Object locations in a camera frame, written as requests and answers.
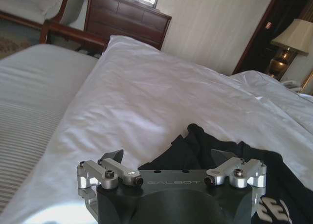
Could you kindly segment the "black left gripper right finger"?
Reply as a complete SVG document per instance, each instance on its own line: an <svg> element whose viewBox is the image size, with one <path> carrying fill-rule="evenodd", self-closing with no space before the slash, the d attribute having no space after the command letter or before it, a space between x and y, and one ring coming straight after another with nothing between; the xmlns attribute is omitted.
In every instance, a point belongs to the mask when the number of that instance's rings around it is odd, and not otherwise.
<svg viewBox="0 0 313 224"><path fill-rule="evenodd" d="M228 177L229 183L235 188L245 188L251 185L257 188L265 188L267 166L257 159L245 161L232 152L211 150L213 162L216 168L208 169L204 182L207 186L222 185Z"/></svg>

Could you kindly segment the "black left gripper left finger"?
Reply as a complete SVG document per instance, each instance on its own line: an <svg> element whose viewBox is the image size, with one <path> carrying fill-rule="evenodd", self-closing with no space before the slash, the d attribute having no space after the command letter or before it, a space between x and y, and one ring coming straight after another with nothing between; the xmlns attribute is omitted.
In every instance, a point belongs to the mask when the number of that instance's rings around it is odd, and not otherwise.
<svg viewBox="0 0 313 224"><path fill-rule="evenodd" d="M82 161L77 166L78 194L85 202L96 202L96 193L92 187L100 185L112 190L121 181L126 186L141 187L143 178L138 170L132 170L121 164L123 150L105 153L97 162Z"/></svg>

